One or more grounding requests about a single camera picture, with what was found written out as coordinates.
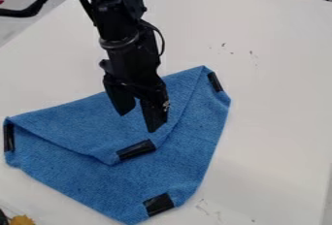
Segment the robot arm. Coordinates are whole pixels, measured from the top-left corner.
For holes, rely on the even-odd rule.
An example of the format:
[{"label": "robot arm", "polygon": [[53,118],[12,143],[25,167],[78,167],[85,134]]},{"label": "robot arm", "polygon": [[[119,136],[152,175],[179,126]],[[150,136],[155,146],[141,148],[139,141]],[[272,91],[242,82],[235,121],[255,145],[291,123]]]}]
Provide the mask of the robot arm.
[{"label": "robot arm", "polygon": [[117,112],[129,113],[136,105],[135,98],[140,99],[148,130],[154,132],[167,122],[169,99],[166,85],[156,73],[162,52],[158,52],[154,31],[161,33],[142,20],[147,10],[143,1],[80,0],[110,57],[100,66],[105,71],[106,92]]}]

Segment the white tabletop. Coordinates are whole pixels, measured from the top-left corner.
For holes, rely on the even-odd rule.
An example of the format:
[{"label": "white tabletop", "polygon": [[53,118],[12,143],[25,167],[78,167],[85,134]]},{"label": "white tabletop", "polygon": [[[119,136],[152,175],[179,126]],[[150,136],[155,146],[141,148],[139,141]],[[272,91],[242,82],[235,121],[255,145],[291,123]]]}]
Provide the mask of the white tabletop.
[{"label": "white tabletop", "polygon": [[[233,103],[199,191],[145,224],[320,224],[332,161],[331,3],[146,4],[167,40],[159,72],[207,65]],[[78,1],[67,1],[1,48],[0,118],[102,91],[103,55]],[[117,224],[4,162],[0,173],[0,200],[38,225]]]}]

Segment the blue microfiber cloth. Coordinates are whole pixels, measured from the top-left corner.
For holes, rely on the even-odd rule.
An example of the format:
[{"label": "blue microfiber cloth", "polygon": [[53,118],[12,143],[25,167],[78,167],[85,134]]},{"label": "blue microfiber cloth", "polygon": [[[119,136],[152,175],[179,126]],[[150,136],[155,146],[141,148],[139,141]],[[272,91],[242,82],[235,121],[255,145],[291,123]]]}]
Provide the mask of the blue microfiber cloth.
[{"label": "blue microfiber cloth", "polygon": [[214,77],[206,67],[166,77],[169,121],[152,134],[140,106],[121,117],[105,93],[7,118],[7,163],[125,224],[178,207],[200,185],[228,114]]}]

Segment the black tag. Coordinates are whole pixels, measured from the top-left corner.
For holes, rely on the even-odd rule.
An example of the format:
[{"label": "black tag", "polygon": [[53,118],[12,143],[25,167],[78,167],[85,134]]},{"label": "black tag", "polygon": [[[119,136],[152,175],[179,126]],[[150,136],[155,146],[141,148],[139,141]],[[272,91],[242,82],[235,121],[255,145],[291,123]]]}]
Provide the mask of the black tag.
[{"label": "black tag", "polygon": [[149,217],[174,207],[174,204],[167,193],[148,199],[144,201],[143,204],[147,209]]},{"label": "black tag", "polygon": [[211,82],[211,84],[213,85],[214,89],[216,90],[216,92],[223,91],[223,88],[216,76],[216,73],[214,73],[214,72],[209,73],[208,78],[209,78],[209,81]]},{"label": "black tag", "polygon": [[155,146],[150,140],[129,146],[125,149],[117,151],[117,155],[121,161],[140,156],[142,154],[155,151]]},{"label": "black tag", "polygon": [[12,123],[4,126],[4,147],[5,152],[15,150],[14,124]]}]

